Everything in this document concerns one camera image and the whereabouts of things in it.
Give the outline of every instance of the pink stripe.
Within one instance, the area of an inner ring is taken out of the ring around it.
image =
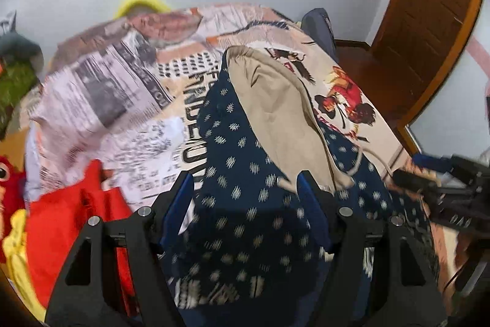
[[[490,78],[490,55],[474,36],[469,39],[466,50],[475,59],[487,77]]]

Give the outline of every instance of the red plush toy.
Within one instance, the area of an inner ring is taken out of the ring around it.
[[[19,172],[6,157],[0,156],[0,263],[6,262],[2,241],[12,230],[10,217],[25,207],[22,198],[24,182],[25,172]]]

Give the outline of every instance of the brown door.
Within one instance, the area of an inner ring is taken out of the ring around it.
[[[417,101],[447,57],[470,0],[391,0],[372,46],[384,65],[395,67],[410,91],[404,113]]]

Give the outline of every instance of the beige lining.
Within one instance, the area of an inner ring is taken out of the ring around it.
[[[280,62],[245,46],[228,48],[226,62],[255,136],[292,187],[296,188],[296,178],[302,170],[309,170],[317,183],[330,191],[336,190],[337,185],[354,184],[336,167],[306,89],[295,74]]]

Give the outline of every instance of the silver bolt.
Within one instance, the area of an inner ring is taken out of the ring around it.
[[[148,216],[149,214],[151,214],[151,208],[150,207],[144,206],[144,207],[141,207],[140,209],[138,209],[138,215],[139,216]]]
[[[403,219],[401,219],[399,216],[392,216],[390,218],[390,222],[393,223],[395,226],[403,225]]]
[[[339,209],[339,214],[341,214],[342,216],[348,218],[349,216],[352,216],[353,212],[352,212],[352,210],[349,207],[341,207]]]
[[[100,218],[98,216],[91,216],[88,220],[90,226],[95,226],[99,222],[100,222]]]

